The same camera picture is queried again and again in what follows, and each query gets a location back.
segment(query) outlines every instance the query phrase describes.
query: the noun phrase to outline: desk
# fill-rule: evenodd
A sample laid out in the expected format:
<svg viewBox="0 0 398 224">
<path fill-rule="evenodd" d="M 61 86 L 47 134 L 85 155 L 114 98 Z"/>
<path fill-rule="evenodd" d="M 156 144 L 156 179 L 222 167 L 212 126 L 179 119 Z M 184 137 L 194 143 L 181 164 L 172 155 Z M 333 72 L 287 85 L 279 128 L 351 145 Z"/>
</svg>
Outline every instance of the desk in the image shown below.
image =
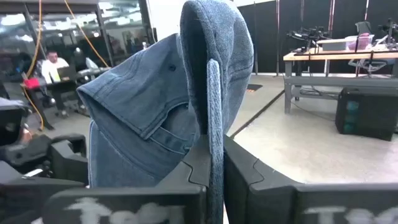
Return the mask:
<svg viewBox="0 0 398 224">
<path fill-rule="evenodd" d="M 373 59 L 398 58 L 398 52 L 386 52 L 386 49 L 382 47 L 373 49 L 373 51 Z M 361 87 L 371 88 L 372 90 L 377 92 L 395 92 L 398 94 L 398 60 L 397 63 L 394 65 L 394 78 L 339 78 L 292 76 L 292 67 L 294 61 L 351 60 L 369 58 L 371 58 L 370 50 L 358 50 L 357 52 L 354 52 L 353 50 L 323 51 L 322 48 L 310 49 L 308 52 L 305 52 L 303 54 L 297 54 L 292 52 L 285 55 L 285 113 L 290 113 L 290 101 L 293 97 L 323 98 L 327 100 L 333 100 L 332 97 L 326 95 L 303 95 L 300 93 L 300 86 L 302 85 Z"/>
<path fill-rule="evenodd" d="M 53 130 L 54 127 L 47 120 L 47 117 L 44 114 L 44 107 L 42 105 L 42 102 L 36 96 L 36 92 L 39 91 L 41 87 L 47 87 L 47 89 L 49 91 L 71 90 L 72 88 L 75 89 L 76 81 L 84 79 L 85 76 L 89 77 L 89 79 L 92 80 L 94 77 L 96 78 L 96 77 L 100 76 L 102 73 L 104 73 L 107 70 L 109 70 L 109 69 L 99 69 L 99 70 L 93 70 L 93 71 L 89 71 L 89 72 L 85 72 L 85 73 L 78 73 L 81 76 L 78 77 L 76 80 L 66 80 L 66 81 L 57 82 L 57 83 L 48 83 L 48 84 L 44 84 L 41 86 L 36 86 L 34 88 L 26 88 L 25 85 L 22 83 L 21 87 L 26 90 L 26 94 L 28 94 L 28 97 L 30 98 L 30 100 L 32 100 L 33 104 L 36 106 L 38 113 L 40 113 L 40 115 L 42 116 L 43 122 L 44 122 L 44 127 L 49 130 Z"/>
</svg>

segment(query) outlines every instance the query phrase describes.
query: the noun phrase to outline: man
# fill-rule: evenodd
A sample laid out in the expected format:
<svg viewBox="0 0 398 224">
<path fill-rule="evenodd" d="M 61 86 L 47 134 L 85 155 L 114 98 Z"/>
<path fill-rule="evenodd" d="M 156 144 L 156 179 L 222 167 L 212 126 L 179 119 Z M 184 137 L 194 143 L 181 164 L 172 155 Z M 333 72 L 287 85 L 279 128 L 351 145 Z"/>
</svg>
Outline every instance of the man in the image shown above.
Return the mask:
<svg viewBox="0 0 398 224">
<path fill-rule="evenodd" d="M 63 58 L 58 57 L 58 53 L 52 50 L 47 52 L 47 60 L 42 64 L 42 75 L 45 78 L 46 83 L 60 82 L 61 79 L 59 77 L 58 68 L 69 67 L 68 62 L 66 62 Z M 61 86 L 56 86 L 51 89 L 52 96 L 55 99 L 55 105 L 60 112 L 60 115 L 63 117 L 67 117 L 68 113 L 65 110 L 65 105 L 62 101 L 62 93 L 67 91 L 73 91 L 76 94 L 78 100 L 78 106 L 81 113 L 85 113 L 85 106 L 81 101 L 80 97 L 76 92 L 77 84 L 75 82 L 66 82 Z"/>
<path fill-rule="evenodd" d="M 66 62 L 63 58 L 58 58 L 58 53 L 55 51 L 47 52 L 47 60 L 43 62 L 42 65 L 42 75 L 45 78 L 45 82 L 59 82 L 60 77 L 58 75 L 57 69 L 69 67 L 68 62 Z"/>
</svg>

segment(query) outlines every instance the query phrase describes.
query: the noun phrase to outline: window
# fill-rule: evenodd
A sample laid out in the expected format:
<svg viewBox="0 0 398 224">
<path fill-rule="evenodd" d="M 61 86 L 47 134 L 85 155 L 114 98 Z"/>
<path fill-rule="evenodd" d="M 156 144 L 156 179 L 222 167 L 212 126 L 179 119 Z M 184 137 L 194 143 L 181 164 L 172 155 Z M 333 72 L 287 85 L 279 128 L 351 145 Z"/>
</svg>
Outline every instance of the window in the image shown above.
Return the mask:
<svg viewBox="0 0 398 224">
<path fill-rule="evenodd" d="M 42 18 L 42 44 L 44 50 L 54 50 L 58 56 L 65 59 L 69 64 L 81 64 L 76 62 L 76 54 L 83 54 L 90 58 L 99 67 L 105 67 L 100 58 L 86 41 L 83 33 L 78 28 L 82 27 L 87 38 L 93 44 L 97 52 L 111 65 L 105 40 L 100 32 L 97 16 L 94 12 L 87 14 L 75 14 L 76 19 L 70 14 L 45 14 Z M 34 27 L 39 30 L 38 15 L 32 16 Z"/>
<path fill-rule="evenodd" d="M 100 2 L 106 33 L 111 42 L 115 64 L 142 50 L 148 44 L 137 0 L 129 2 Z"/>
<path fill-rule="evenodd" d="M 0 14 L 0 76 L 5 82 L 20 82 L 27 72 L 35 43 L 23 14 Z"/>
</svg>

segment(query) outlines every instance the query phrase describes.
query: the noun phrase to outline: black curtain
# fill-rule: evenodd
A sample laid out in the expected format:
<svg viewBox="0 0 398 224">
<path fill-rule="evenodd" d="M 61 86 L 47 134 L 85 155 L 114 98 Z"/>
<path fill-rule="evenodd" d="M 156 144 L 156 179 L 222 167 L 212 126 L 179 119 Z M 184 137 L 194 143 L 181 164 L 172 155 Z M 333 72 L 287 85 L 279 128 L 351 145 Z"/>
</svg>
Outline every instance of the black curtain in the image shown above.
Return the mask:
<svg viewBox="0 0 398 224">
<path fill-rule="evenodd" d="M 336 0 L 332 37 L 334 39 L 342 39 L 347 36 L 357 35 L 355 23 L 364 21 L 365 13 L 366 0 Z M 355 67 L 349 66 L 348 62 L 349 60 L 332 60 L 330 62 L 330 72 L 355 73 Z"/>
<path fill-rule="evenodd" d="M 254 4 L 248 5 L 248 6 L 242 6 L 238 8 L 239 11 L 241 12 L 244 21 L 246 22 L 247 26 L 248 26 L 248 30 L 251 36 L 251 40 L 253 41 L 253 46 L 254 46 L 254 51 L 257 50 L 257 44 L 255 43 L 256 37 L 256 30 L 255 30 L 255 22 L 254 22 L 254 18 L 255 18 L 255 13 L 254 13 Z"/>
<path fill-rule="evenodd" d="M 331 0 L 305 0 L 302 27 L 309 29 L 314 27 L 324 27 L 328 30 Z M 325 61 L 305 62 L 303 70 L 310 67 L 310 72 L 323 73 Z"/>
<path fill-rule="evenodd" d="M 375 39 L 386 35 L 378 29 L 379 25 L 386 25 L 388 19 L 398 22 L 398 1 L 397 0 L 369 0 L 368 19 L 371 23 L 372 34 Z"/>
<path fill-rule="evenodd" d="M 276 1 L 256 4 L 257 62 L 259 72 L 276 72 Z"/>
<path fill-rule="evenodd" d="M 285 72 L 283 56 L 300 47 L 297 41 L 286 36 L 289 31 L 301 28 L 300 8 L 299 0 L 279 0 L 279 72 Z"/>
</svg>

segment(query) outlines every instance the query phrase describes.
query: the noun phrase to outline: white container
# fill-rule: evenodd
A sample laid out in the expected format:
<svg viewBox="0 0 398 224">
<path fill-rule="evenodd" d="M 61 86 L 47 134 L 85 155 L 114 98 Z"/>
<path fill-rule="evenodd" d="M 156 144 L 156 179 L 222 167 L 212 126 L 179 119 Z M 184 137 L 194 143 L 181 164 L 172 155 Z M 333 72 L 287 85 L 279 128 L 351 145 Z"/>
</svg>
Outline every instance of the white container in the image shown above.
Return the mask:
<svg viewBox="0 0 398 224">
<path fill-rule="evenodd" d="M 365 49 L 369 48 L 369 46 L 372 44 L 373 37 L 374 37 L 374 35 L 369 35 L 367 37 L 359 37 L 358 50 L 365 50 Z M 345 39 L 347 40 L 346 49 L 347 50 L 355 50 L 357 36 L 349 36 L 349 37 L 346 37 Z"/>
</svg>

